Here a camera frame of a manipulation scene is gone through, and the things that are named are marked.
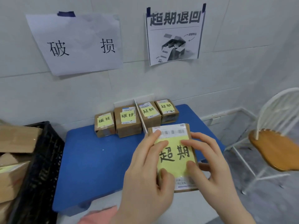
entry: white chair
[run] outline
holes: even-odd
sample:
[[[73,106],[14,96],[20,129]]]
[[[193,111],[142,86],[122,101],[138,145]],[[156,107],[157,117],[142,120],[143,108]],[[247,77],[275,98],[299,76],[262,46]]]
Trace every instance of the white chair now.
[[[267,168],[286,172],[299,170],[299,146],[286,134],[299,121],[299,88],[290,88],[272,97],[261,109],[255,124],[248,137],[234,143],[226,149],[233,149],[254,175],[254,179],[242,190],[246,194],[259,180],[267,180],[290,175],[289,173],[263,177]],[[250,143],[262,155],[266,165],[258,174],[255,174],[245,159],[236,149]]]

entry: white metal chair frame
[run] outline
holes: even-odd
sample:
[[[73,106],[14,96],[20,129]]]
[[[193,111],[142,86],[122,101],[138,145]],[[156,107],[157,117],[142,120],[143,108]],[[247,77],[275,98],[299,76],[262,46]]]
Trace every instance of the white metal chair frame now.
[[[268,100],[262,107],[258,119],[256,122],[256,130],[254,137],[256,140],[259,138],[259,132],[265,129],[270,129],[275,132],[280,132],[281,136],[285,136],[299,121],[299,88],[290,88],[281,91],[276,94],[270,100]],[[276,174],[272,176],[263,177],[267,168],[270,166],[266,165],[258,174],[254,173],[249,164],[241,156],[236,146],[250,144],[248,137],[232,144],[227,147],[226,150],[233,149],[234,152],[241,158],[249,171],[253,174],[254,179],[241,190],[243,194],[246,194],[249,189],[259,180],[267,180],[272,178],[279,178],[289,176],[289,173]]]

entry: gray floor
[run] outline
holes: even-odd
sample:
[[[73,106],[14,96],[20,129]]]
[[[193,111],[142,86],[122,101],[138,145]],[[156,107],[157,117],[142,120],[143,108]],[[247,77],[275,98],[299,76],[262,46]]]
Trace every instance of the gray floor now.
[[[299,144],[299,125],[291,131],[289,137]],[[265,165],[256,149],[241,148],[239,151],[255,173]],[[253,175],[232,151],[224,152],[224,156],[230,165],[239,197],[257,224],[299,223],[299,172],[291,172],[291,176],[285,179],[258,181],[247,195],[243,195],[240,189],[252,179]],[[284,188],[279,186],[279,182],[284,182]],[[208,224],[221,223],[223,222],[220,218],[208,222]]]

